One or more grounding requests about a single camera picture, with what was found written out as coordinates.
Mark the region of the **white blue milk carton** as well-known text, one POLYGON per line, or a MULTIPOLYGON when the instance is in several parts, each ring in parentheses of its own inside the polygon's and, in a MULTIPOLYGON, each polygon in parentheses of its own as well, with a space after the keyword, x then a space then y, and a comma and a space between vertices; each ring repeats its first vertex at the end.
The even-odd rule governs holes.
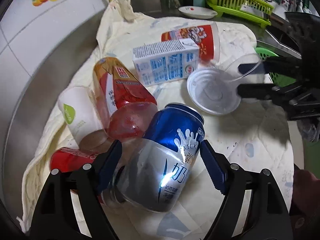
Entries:
POLYGON ((186 79, 199 63, 200 48, 190 38, 168 40, 133 48, 139 81, 146 87, 186 79))

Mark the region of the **grey rag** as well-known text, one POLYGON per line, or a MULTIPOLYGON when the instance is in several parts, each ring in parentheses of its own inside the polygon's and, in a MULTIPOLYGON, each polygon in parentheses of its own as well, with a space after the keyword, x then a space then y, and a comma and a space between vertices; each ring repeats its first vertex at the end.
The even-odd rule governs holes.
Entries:
POLYGON ((319 118, 303 119, 297 121, 297 127, 302 139, 308 142, 319 141, 319 118))

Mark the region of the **white plastic lid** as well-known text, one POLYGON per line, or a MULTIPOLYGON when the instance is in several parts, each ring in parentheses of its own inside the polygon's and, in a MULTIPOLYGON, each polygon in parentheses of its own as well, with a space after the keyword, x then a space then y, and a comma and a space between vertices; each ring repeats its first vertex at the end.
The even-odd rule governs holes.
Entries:
POLYGON ((212 115, 232 113, 240 105, 236 78, 216 68, 201 68, 187 78, 187 91, 193 103, 212 115))

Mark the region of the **green plastic trash basket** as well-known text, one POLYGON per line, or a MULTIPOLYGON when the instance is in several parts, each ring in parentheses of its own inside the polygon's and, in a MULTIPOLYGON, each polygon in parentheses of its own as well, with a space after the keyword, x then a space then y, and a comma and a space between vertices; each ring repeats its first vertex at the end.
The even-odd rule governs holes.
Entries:
POLYGON ((279 56, 271 50, 262 47, 255 48, 255 51, 263 61, 267 60, 268 74, 275 85, 285 87, 296 82, 296 79, 288 76, 287 72, 284 74, 285 70, 288 70, 289 67, 292 67, 293 63, 296 63, 294 57, 279 56))

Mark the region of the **red soda can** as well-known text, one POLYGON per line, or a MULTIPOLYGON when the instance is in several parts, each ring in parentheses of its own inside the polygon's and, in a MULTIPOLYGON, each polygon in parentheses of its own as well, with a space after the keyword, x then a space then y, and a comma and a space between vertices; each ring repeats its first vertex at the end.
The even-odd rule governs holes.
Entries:
POLYGON ((50 159, 50 170, 58 169, 60 172, 70 172, 91 164, 98 156, 95 152, 82 152, 79 149, 62 147, 55 151, 50 159))

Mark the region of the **green dish rack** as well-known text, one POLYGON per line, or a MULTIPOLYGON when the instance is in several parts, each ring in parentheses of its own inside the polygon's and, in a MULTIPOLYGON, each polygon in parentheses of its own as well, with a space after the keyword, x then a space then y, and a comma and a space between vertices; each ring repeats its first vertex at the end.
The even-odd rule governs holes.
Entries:
POLYGON ((229 14, 256 23, 261 28, 271 25, 273 7, 262 0, 206 0, 206 3, 219 16, 229 14))

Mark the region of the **white paper cup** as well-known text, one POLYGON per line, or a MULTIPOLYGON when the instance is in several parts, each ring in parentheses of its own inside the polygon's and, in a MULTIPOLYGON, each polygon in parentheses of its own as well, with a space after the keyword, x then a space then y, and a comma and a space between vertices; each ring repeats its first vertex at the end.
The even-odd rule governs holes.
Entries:
POLYGON ((85 86, 65 89, 57 100, 65 123, 82 151, 97 151, 107 141, 92 91, 85 86))

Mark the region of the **clear plastic cup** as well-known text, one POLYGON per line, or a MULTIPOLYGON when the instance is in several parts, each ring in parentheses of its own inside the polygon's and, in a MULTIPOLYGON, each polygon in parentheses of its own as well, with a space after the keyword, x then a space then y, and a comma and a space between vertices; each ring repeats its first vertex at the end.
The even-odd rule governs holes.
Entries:
POLYGON ((221 79, 227 82, 234 82, 252 74, 259 74, 259 67, 262 60, 257 53, 247 54, 233 60, 231 63, 220 66, 222 71, 221 79))

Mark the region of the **blue silver milk can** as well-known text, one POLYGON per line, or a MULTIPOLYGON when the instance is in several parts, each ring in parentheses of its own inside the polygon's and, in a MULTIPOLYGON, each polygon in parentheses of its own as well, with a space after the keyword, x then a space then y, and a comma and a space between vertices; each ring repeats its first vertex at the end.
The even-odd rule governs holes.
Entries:
POLYGON ((101 194, 105 205, 124 202, 168 212, 177 202, 204 140, 204 118, 182 103, 158 111, 137 141, 129 161, 116 169, 101 194))

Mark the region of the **white ceramic plate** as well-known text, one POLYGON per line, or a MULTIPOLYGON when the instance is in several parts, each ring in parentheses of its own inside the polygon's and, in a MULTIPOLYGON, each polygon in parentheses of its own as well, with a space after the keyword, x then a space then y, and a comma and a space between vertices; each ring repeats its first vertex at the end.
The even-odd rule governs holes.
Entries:
POLYGON ((189 18, 195 18, 200 20, 210 20, 217 16, 217 12, 212 9, 207 9, 204 7, 195 7, 195 6, 185 6, 179 7, 179 12, 184 16, 189 18))

